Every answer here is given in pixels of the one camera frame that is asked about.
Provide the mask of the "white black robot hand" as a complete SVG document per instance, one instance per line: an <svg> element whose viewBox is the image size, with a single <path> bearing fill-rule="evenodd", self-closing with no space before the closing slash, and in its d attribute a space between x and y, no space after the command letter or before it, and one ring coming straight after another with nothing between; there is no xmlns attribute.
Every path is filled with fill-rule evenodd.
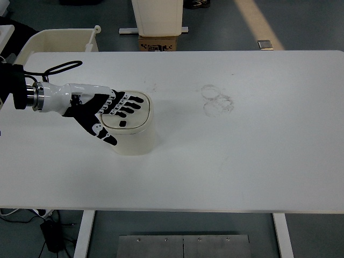
<svg viewBox="0 0 344 258"><path fill-rule="evenodd" d="M115 146L118 141L101 124L97 115L108 114L126 118L141 109L144 100L125 91L89 84L66 84L57 86L42 83L37 110L57 112L63 117L74 118L89 134Z"/></svg>

